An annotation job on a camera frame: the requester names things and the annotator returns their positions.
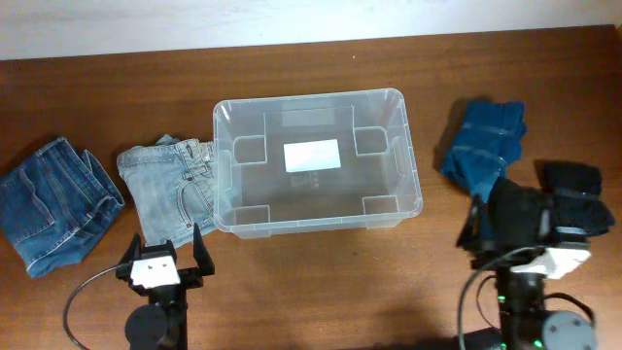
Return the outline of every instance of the dark blue jeans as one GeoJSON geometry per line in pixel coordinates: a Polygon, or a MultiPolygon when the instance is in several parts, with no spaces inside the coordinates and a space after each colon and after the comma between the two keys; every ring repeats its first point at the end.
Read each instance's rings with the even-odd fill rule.
{"type": "Polygon", "coordinates": [[[0,179],[0,228],[31,277],[81,262],[124,205],[99,161],[64,137],[0,179]]]}

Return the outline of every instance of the white label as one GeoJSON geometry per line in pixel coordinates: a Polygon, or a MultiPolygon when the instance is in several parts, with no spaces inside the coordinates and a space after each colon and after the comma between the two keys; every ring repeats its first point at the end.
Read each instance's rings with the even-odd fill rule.
{"type": "Polygon", "coordinates": [[[313,171],[341,167],[337,140],[300,142],[283,145],[287,172],[313,171]]]}

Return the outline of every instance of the light blue jeans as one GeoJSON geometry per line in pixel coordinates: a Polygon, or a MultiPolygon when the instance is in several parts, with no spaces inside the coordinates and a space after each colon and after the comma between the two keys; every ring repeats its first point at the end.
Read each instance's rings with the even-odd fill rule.
{"type": "Polygon", "coordinates": [[[117,158],[119,173],[136,203],[147,245],[192,241],[192,225],[213,231],[213,143],[164,135],[155,146],[134,147],[117,158]]]}

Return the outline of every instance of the dark blue fabric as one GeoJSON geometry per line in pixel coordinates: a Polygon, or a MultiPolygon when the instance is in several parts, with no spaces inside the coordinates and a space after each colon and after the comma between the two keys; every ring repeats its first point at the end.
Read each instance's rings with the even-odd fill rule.
{"type": "Polygon", "coordinates": [[[487,202],[497,178],[521,158],[524,114],[523,102],[470,102],[440,173],[487,202]]]}
{"type": "Polygon", "coordinates": [[[99,161],[62,137],[0,178],[0,228],[31,277],[81,262],[124,205],[99,161]]]}

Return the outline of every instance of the folded blue towel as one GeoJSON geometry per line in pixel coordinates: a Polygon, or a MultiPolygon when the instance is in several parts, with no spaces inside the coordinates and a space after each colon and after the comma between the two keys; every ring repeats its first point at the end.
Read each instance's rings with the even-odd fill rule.
{"type": "Polygon", "coordinates": [[[497,178],[505,177],[505,168],[521,158],[524,114],[523,102],[470,102],[440,173],[487,202],[497,178]]]}

